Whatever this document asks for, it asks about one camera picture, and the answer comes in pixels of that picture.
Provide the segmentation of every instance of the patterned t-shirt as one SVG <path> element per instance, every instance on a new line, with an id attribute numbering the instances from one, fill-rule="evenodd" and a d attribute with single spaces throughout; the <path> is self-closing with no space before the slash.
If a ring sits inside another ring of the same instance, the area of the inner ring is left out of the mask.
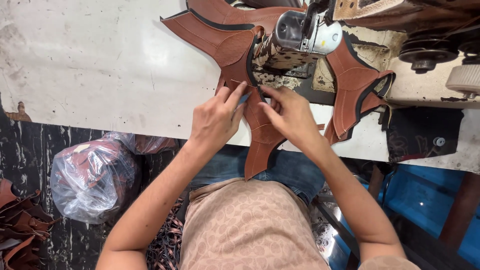
<path id="1" fill-rule="evenodd" d="M 234 178 L 205 186 L 190 192 L 180 269 L 329 270 L 309 220 L 305 203 L 278 182 Z M 385 265 L 418 269 L 396 257 L 370 259 L 360 268 Z"/>

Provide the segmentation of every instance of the blue jeans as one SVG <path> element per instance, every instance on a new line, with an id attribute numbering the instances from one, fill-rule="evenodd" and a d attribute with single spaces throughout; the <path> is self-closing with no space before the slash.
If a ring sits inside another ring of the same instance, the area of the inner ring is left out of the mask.
<path id="1" fill-rule="evenodd" d="M 203 167 L 190 183 L 196 190 L 209 184 L 236 177 L 245 177 L 244 167 L 248 147 L 225 145 Z M 253 179 L 277 181 L 290 188 L 306 205 L 323 188 L 322 171 L 303 153 L 274 150 L 268 159 L 268 169 Z"/>

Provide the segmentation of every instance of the table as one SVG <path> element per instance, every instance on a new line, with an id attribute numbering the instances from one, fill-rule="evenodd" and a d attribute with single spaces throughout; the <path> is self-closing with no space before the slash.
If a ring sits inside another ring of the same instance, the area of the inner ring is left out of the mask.
<path id="1" fill-rule="evenodd" d="M 159 21 L 159 15 L 185 10 L 183 0 L 22 0 L 0 3 L 0 9 L 5 15 L 0 21 L 0 97 L 6 112 L 16 112 L 22 102 L 36 123 L 186 139 L 193 108 L 215 92 L 220 69 L 213 59 Z M 348 29 L 360 39 L 387 37 Z M 420 83 L 413 76 L 402 72 L 397 82 Z M 333 111 L 319 104 L 311 109 L 317 123 L 325 124 Z M 480 172 L 480 110 L 464 114 L 456 154 L 404 163 Z M 387 161 L 378 116 L 372 112 L 362 118 L 353 138 L 335 144 L 334 151 Z M 228 143 L 250 144 L 245 120 Z M 289 142 L 280 148 L 298 151 Z"/>

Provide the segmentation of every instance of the plastic bag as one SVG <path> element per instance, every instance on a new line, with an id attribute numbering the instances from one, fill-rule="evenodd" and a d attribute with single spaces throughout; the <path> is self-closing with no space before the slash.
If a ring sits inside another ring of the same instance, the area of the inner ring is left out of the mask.
<path id="1" fill-rule="evenodd" d="M 115 131 L 108 132 L 103 137 L 121 140 L 135 155 L 156 154 L 166 150 L 176 150 L 178 148 L 178 141 L 173 138 Z"/>
<path id="2" fill-rule="evenodd" d="M 100 224 L 115 216 L 139 172 L 118 140 L 102 138 L 64 149 L 53 158 L 50 187 L 68 218 Z"/>

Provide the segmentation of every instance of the industrial sewing machine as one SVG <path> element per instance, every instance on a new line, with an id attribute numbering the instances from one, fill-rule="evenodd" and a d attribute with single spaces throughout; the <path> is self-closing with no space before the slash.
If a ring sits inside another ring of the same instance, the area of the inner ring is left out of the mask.
<path id="1" fill-rule="evenodd" d="M 312 63 L 338 46 L 339 21 L 406 32 L 398 57 L 416 74 L 462 52 L 462 64 L 451 70 L 445 86 L 465 98 L 480 94 L 480 0 L 314 0 L 306 12 L 289 11 L 279 18 L 260 53 L 263 70 L 305 77 Z"/>

